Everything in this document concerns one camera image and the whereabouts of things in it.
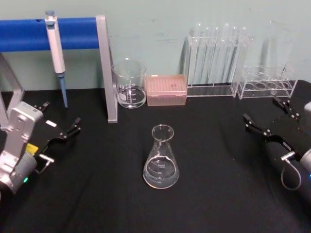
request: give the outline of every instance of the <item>glass beaker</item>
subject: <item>glass beaker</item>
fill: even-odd
[[[139,61],[124,59],[111,67],[117,78],[118,103],[125,108],[138,108],[146,102],[143,86],[146,67]]]
[[[179,169],[170,145],[173,136],[171,126],[157,125],[152,129],[154,145],[142,173],[144,180],[152,188],[169,188],[178,180]]]

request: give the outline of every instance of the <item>blue pipette stand bar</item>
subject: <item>blue pipette stand bar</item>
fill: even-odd
[[[117,97],[105,16],[59,18],[64,50],[99,49],[104,77],[108,122],[117,123]],[[0,52],[50,50],[44,19],[0,20]]]

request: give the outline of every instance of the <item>black tablecloth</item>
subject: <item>black tablecloth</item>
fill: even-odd
[[[103,91],[30,91],[24,101],[50,101],[45,118],[63,128],[76,117],[82,131],[0,209],[0,229],[10,233],[307,232],[311,229],[311,179],[303,170],[298,192],[280,182],[285,150],[265,145],[244,129],[244,112],[265,125],[282,112],[271,98],[188,98],[186,106],[125,109],[108,124]],[[302,112],[311,84],[299,81],[292,97]],[[173,127],[172,149],[180,177],[166,190],[142,178],[152,148],[151,129]]]

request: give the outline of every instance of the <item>yellow label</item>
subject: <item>yellow label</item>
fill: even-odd
[[[26,146],[26,151],[32,155],[34,155],[38,149],[39,147],[36,147],[35,145],[30,144],[30,143],[28,143]]]

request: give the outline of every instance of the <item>clear liquid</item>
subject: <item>clear liquid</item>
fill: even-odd
[[[156,156],[145,165],[143,177],[149,186],[164,189],[177,182],[179,170],[168,157]]]
[[[130,86],[118,91],[118,103],[125,108],[138,108],[146,102],[146,93],[139,86]]]

